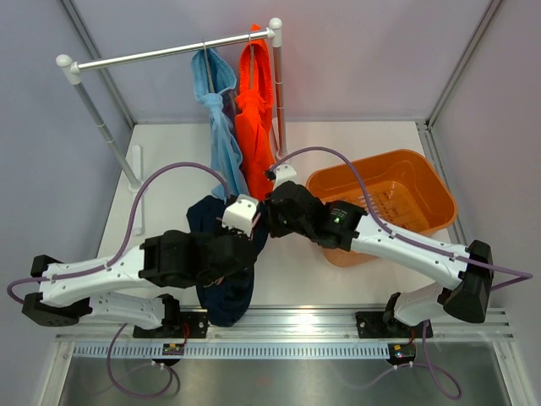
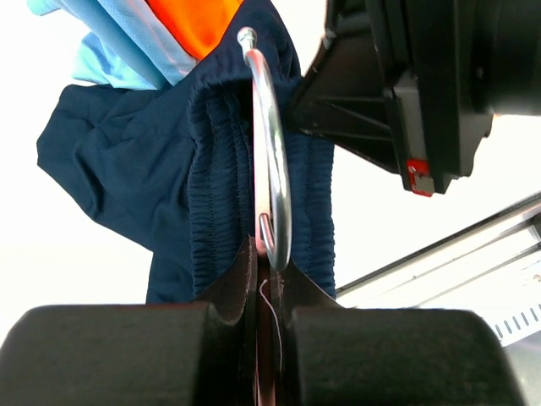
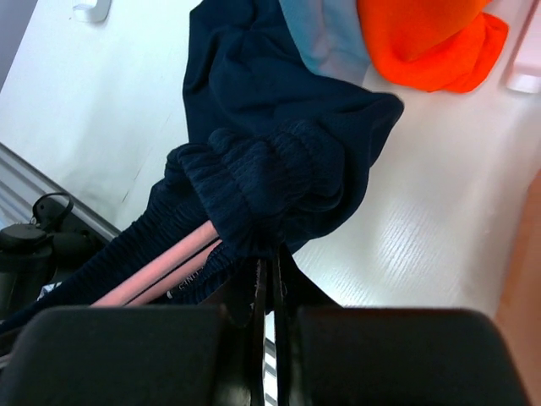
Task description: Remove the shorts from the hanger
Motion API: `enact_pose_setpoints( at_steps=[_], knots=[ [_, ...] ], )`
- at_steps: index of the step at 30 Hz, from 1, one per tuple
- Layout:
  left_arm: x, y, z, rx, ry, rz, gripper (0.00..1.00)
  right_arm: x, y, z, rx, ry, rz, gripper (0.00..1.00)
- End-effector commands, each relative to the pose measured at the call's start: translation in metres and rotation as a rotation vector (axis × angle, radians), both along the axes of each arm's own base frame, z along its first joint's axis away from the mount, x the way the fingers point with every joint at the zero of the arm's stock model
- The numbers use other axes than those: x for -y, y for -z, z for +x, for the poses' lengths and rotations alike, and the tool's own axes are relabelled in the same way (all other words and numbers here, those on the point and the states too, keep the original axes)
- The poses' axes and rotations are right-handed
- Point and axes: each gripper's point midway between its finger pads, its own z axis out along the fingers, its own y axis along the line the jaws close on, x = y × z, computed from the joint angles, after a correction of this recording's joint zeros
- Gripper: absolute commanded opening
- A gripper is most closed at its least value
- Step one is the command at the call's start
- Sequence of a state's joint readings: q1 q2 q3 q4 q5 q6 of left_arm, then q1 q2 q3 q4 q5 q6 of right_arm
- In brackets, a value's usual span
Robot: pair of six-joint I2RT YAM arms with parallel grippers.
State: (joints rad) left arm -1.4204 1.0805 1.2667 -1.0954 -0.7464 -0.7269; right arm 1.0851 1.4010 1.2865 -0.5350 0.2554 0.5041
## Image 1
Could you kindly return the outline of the navy blue shorts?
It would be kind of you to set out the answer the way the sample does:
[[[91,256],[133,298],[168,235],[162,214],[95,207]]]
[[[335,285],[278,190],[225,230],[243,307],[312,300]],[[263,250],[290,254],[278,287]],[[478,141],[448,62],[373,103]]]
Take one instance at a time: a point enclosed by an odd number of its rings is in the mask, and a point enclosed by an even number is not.
[[[191,206],[186,214],[192,232],[221,231],[221,218],[226,202],[207,195]],[[254,291],[254,266],[237,269],[225,268],[214,273],[217,279],[196,285],[199,304],[208,312],[209,322],[218,327],[231,327],[246,313]]]

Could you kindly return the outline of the light blue shorts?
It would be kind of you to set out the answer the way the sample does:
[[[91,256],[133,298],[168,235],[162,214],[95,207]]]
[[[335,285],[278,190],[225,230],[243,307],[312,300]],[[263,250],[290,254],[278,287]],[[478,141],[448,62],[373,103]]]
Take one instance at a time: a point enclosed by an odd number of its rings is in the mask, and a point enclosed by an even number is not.
[[[209,92],[203,50],[197,51],[191,59],[194,98],[209,114],[210,123],[210,168],[219,173],[227,186],[217,186],[212,194],[226,199],[226,191],[233,195],[246,195],[248,185],[241,171],[243,154],[235,137],[235,128],[226,112],[231,101],[231,92],[236,89],[237,77],[231,66],[213,49],[208,48],[210,68],[215,93]]]

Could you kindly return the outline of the pink clothes hanger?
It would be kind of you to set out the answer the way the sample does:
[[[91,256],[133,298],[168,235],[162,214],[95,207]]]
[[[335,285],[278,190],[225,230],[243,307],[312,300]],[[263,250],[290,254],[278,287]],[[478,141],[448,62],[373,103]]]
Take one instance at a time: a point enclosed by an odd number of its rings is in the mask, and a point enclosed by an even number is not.
[[[250,240],[253,240],[253,238],[254,238],[254,231],[255,231],[255,229],[256,229],[256,227],[257,227],[257,224],[258,224],[260,218],[261,218],[261,212],[256,213],[256,216],[254,217],[254,219],[253,219],[253,221],[252,221],[252,224],[251,224],[251,230],[250,230],[249,234],[247,234],[247,235],[249,236],[249,239],[250,239]],[[225,228],[225,229],[230,229],[230,227],[228,227],[228,226],[222,221],[221,218],[217,217],[216,220],[221,224],[220,227]]]

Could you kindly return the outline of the grey clothes hanger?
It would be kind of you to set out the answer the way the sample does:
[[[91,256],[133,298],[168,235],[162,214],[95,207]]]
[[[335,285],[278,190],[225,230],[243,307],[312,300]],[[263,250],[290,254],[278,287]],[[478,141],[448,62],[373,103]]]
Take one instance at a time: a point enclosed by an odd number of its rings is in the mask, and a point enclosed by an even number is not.
[[[203,52],[204,52],[204,59],[205,59],[205,70],[207,73],[207,79],[208,79],[208,86],[209,86],[209,92],[215,93],[215,87],[212,79],[212,71],[210,68],[210,59],[209,59],[209,53],[208,53],[208,47],[203,42]]]

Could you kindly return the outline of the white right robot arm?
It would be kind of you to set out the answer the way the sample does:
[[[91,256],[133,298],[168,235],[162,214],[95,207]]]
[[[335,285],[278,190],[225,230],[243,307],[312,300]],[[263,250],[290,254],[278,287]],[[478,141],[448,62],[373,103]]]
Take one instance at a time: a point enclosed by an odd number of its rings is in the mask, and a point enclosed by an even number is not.
[[[485,321],[494,280],[485,242],[442,243],[390,225],[352,203],[324,203],[292,181],[268,194],[263,207],[273,238],[296,233],[322,248],[372,255],[430,278],[424,288],[391,296],[382,317],[391,335],[401,336],[440,314],[472,324]]]

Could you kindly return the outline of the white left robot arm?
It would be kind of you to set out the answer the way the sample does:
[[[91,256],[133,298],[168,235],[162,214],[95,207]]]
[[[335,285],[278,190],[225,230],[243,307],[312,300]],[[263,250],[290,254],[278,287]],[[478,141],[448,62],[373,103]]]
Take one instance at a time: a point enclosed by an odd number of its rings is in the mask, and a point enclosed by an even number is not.
[[[55,263],[37,256],[43,266],[37,292],[26,294],[22,312],[40,326],[72,326],[85,317],[132,324],[172,337],[185,326],[178,300],[169,294],[142,299],[130,288],[191,288],[220,278],[240,277],[257,259],[254,241],[244,233],[185,233],[170,230],[130,249],[91,274],[86,263]]]

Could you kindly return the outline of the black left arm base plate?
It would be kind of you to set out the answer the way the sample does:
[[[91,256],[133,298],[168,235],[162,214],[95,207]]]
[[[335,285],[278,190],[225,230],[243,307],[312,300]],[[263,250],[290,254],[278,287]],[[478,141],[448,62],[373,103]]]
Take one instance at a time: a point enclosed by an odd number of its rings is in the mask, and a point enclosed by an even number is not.
[[[166,315],[162,320],[162,326],[151,330],[145,330],[135,326],[132,337],[138,339],[169,339],[206,338],[209,321],[206,311],[180,311],[173,315]]]

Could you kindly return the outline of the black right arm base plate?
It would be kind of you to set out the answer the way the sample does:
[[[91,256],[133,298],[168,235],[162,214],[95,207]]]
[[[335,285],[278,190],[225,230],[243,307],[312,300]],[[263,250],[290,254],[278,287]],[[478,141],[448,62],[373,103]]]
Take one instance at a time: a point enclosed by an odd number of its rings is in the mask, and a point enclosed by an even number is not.
[[[424,324],[408,326],[383,310],[362,310],[355,313],[358,337],[369,338],[421,338]]]

